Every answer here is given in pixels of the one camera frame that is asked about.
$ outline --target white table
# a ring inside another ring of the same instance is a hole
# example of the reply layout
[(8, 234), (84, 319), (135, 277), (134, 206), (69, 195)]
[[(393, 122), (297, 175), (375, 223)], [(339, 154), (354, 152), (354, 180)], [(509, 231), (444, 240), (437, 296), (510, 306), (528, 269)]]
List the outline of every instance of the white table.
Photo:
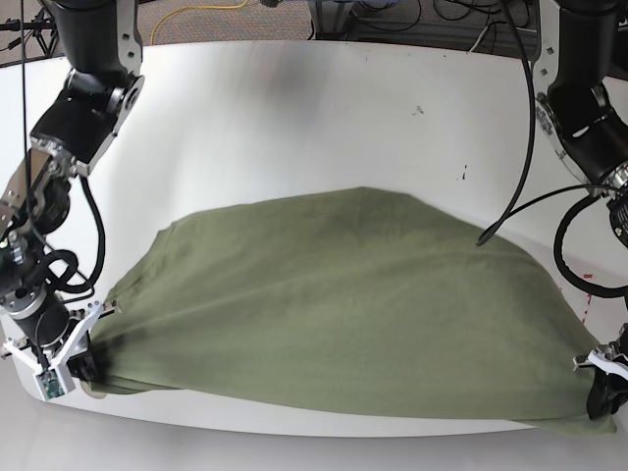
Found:
[[(64, 59), (27, 66), (30, 127), (67, 71)], [(514, 60), (363, 43), (233, 42), (146, 48), (142, 73), (146, 86), (137, 105), (90, 179), (107, 231), (99, 298), (158, 230), (195, 211), (368, 185), (414, 194), (485, 226), (507, 203), (523, 163), (527, 95)], [(628, 85), (607, 85), (618, 112), (628, 117)], [(0, 112), (4, 187), (23, 158), (19, 68), (0, 71), (0, 86), (11, 90)], [(542, 135), (534, 159), (523, 200), (575, 184)], [(501, 232), (554, 275), (580, 316), (588, 299), (559, 277), (550, 245), (559, 219), (582, 196), (535, 206)], [(68, 221), (50, 239), (74, 250), (90, 271), (95, 229), (79, 185)], [(614, 239), (601, 205), (572, 225), (565, 252), (571, 266), (600, 283), (626, 281), (628, 250)], [(588, 310), (586, 326), (600, 340), (615, 339), (627, 320), (621, 301), (594, 299)], [(5, 333), (15, 335), (8, 316), (1, 320)], [(34, 395), (30, 373), (17, 366)], [(351, 416), (198, 392), (95, 400), (77, 391), (56, 402), (147, 421), (281, 435), (395, 437), (523, 427)]]

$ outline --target green cloth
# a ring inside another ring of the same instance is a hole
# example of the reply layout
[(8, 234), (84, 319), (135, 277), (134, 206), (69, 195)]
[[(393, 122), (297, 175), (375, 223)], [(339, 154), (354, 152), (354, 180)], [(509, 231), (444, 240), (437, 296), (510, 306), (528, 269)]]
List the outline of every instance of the green cloth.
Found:
[(93, 332), (108, 393), (187, 389), (350, 414), (591, 422), (598, 343), (499, 237), (370, 188), (193, 214), (157, 235)]

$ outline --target gray carpet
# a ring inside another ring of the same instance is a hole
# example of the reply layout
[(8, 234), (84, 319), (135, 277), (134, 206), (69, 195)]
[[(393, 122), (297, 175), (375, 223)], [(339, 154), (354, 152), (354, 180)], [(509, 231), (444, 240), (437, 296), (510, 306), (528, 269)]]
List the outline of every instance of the gray carpet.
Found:
[[(365, 16), (391, 19), (412, 23), (418, 13), (419, 0), (400, 0), (393, 8), (380, 13), (364, 12)], [(433, 7), (433, 0), (420, 0), (423, 13), (422, 22), (442, 22)], [(478, 0), (479, 4), (492, 4), (497, 0)], [(466, 10), (445, 0), (438, 0), (440, 11), (450, 17), (459, 16)], [(139, 6), (138, 28), (145, 45), (150, 43), (150, 33), (166, 14), (188, 5), (235, 5), (239, 0), (156, 0)], [(374, 6), (382, 5), (372, 1)], [(37, 0), (25, 0), (26, 20), (29, 21), (39, 10)], [(525, 18), (521, 0), (514, 0), (511, 11), (519, 23)], [(20, 0), (0, 1), (0, 19), (18, 18)], [(472, 12), (460, 21), (466, 25), (484, 25), (487, 18)], [(310, 13), (305, 1), (285, 0), (278, 8), (269, 9), (251, 0), (250, 4), (238, 10), (186, 11), (167, 19), (159, 28), (156, 44), (204, 41), (264, 40), (264, 39), (306, 39), (310, 34)], [(0, 49), (18, 37), (17, 32), (0, 31)], [(27, 43), (29, 57), (40, 55), (35, 40)], [(0, 64), (20, 59), (20, 47), (0, 52)]]

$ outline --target yellow cable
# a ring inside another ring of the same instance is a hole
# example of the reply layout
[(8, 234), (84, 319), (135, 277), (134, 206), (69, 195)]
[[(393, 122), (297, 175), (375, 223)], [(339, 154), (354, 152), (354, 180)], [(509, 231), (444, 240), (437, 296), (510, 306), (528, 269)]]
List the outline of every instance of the yellow cable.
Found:
[(164, 18), (162, 18), (157, 25), (153, 28), (153, 32), (150, 34), (150, 45), (155, 44), (155, 33), (157, 32), (157, 28), (161, 26), (161, 24), (166, 21), (168, 18), (173, 17), (174, 15), (178, 15), (181, 12), (186, 10), (236, 10), (238, 8), (245, 7), (248, 5), (250, 0), (244, 0), (242, 3), (238, 5), (197, 5), (192, 7), (181, 7), (175, 10), (174, 12), (170, 12)]

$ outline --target white tabletop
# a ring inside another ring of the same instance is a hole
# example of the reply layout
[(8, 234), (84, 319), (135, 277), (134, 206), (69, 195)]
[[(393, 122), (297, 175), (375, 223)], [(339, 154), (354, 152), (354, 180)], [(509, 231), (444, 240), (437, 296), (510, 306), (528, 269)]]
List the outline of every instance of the white tabletop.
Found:
[[(157, 231), (195, 211), (367, 185), (411, 193), (485, 226), (507, 203), (523, 164), (527, 95), (518, 61), (408, 46), (326, 42), (232, 42), (146, 48), (146, 85), (91, 187), (107, 231), (97, 295), (148, 250)], [(61, 89), (65, 59), (27, 66), (31, 127)], [(628, 85), (607, 81), (628, 117)], [(20, 70), (0, 71), (3, 186), (23, 158)], [(575, 184), (542, 135), (523, 200)], [(553, 268), (559, 219), (584, 193), (561, 195), (501, 232), (554, 276), (600, 340), (628, 320), (619, 301), (589, 299)], [(72, 212), (50, 237), (90, 271), (96, 237), (79, 185)], [(628, 251), (602, 205), (576, 221), (566, 259), (600, 283), (626, 281)], [(16, 326), (1, 316), (7, 335)], [(34, 395), (29, 372), (18, 365)], [(59, 404), (135, 419), (243, 432), (350, 437), (468, 434), (521, 428), (505, 421), (351, 416), (199, 392), (109, 395), (77, 391)]]

